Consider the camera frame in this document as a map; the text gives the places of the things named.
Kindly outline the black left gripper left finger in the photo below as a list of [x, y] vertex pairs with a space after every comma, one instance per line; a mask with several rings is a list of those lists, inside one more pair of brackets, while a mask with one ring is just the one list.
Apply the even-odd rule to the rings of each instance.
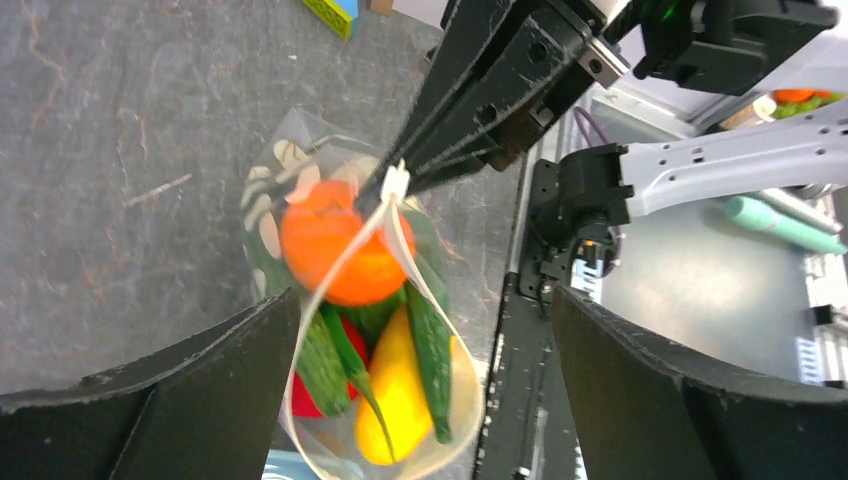
[[300, 321], [292, 290], [154, 354], [1, 398], [5, 479], [258, 479]]

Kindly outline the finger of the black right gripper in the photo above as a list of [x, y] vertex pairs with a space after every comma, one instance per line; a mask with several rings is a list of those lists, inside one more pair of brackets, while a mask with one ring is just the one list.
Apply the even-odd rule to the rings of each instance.
[[452, 1], [394, 146], [412, 194], [502, 171], [593, 85], [578, 59], [597, 33], [589, 1]]
[[420, 193], [481, 170], [495, 146], [492, 129], [513, 105], [514, 75], [495, 63], [519, 63], [507, 47], [530, 13], [527, 1], [451, 1], [443, 36], [429, 52], [429, 70], [393, 145], [357, 195], [357, 209], [372, 212], [387, 170], [404, 162], [410, 193]]

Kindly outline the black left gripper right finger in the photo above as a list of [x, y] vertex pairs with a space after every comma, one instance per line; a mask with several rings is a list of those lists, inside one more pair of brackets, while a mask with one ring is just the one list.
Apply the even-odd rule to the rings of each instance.
[[758, 373], [571, 288], [552, 326], [592, 479], [843, 479], [847, 394]]

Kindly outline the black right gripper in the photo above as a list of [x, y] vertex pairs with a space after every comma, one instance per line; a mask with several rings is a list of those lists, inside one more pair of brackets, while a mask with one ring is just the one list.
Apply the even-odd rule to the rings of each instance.
[[591, 31], [556, 82], [580, 96], [654, 78], [728, 96], [838, 87], [835, 1], [576, 1]]

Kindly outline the red toy apple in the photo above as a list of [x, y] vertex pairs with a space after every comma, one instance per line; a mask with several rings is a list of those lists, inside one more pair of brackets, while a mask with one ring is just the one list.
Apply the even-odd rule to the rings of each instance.
[[314, 320], [296, 362], [291, 397], [293, 415], [336, 417], [346, 413], [358, 396], [347, 381], [329, 331]]

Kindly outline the green toy bean pod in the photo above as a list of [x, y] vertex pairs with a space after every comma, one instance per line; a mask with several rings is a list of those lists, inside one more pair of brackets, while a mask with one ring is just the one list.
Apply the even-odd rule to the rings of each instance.
[[397, 458], [390, 437], [389, 428], [384, 418], [376, 394], [373, 390], [370, 374], [365, 359], [367, 348], [357, 328], [345, 319], [338, 310], [330, 304], [322, 304], [319, 308], [324, 322], [329, 330], [333, 344], [338, 352], [347, 381], [365, 399], [371, 408], [382, 430], [385, 451], [391, 463]]

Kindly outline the clear dotted zip top bag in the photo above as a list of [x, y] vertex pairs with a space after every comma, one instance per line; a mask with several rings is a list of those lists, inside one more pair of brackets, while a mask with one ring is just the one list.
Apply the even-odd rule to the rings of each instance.
[[250, 168], [256, 299], [293, 296], [282, 428], [321, 479], [446, 479], [483, 416], [439, 234], [403, 166], [294, 107]]

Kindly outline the yellow toy lemon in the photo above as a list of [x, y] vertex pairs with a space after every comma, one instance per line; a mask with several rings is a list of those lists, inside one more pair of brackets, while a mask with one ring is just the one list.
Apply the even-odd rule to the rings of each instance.
[[356, 445], [368, 463], [383, 467], [394, 465], [406, 460], [428, 435], [435, 436], [419, 376], [406, 304], [388, 320], [373, 351], [368, 372], [397, 460], [390, 462], [382, 430], [366, 401], [358, 407], [354, 421]]

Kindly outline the orange toy fruit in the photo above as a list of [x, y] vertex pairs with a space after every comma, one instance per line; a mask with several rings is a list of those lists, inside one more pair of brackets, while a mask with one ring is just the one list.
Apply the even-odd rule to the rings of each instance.
[[[327, 179], [284, 211], [279, 229], [282, 255], [306, 289], [317, 289], [364, 226], [353, 201], [351, 184]], [[345, 307], [372, 305], [396, 293], [406, 280], [379, 228], [339, 270], [324, 299]]]

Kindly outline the green toy cucumber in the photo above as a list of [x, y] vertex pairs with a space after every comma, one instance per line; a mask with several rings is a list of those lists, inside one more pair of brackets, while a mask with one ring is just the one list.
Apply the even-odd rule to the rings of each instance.
[[404, 286], [407, 315], [416, 350], [419, 376], [435, 430], [442, 445], [453, 441], [451, 332], [425, 296], [411, 283]]

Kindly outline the green toy lettuce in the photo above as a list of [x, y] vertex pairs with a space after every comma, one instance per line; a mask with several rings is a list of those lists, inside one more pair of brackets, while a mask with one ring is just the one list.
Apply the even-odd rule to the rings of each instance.
[[358, 394], [373, 406], [370, 354], [389, 318], [405, 302], [398, 291], [372, 305], [345, 307], [324, 302], [308, 328], [296, 362], [291, 410], [302, 418], [336, 417]]

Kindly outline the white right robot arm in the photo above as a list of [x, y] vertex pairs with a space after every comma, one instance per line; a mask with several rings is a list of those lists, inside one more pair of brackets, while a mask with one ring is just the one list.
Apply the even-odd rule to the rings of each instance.
[[[843, 1], [458, 1], [394, 145], [361, 187], [371, 214], [404, 166], [417, 194], [502, 169], [594, 85], [653, 77], [741, 96], [845, 91]], [[609, 226], [691, 201], [847, 180], [847, 104], [697, 138], [572, 153], [531, 228], [565, 249]]]

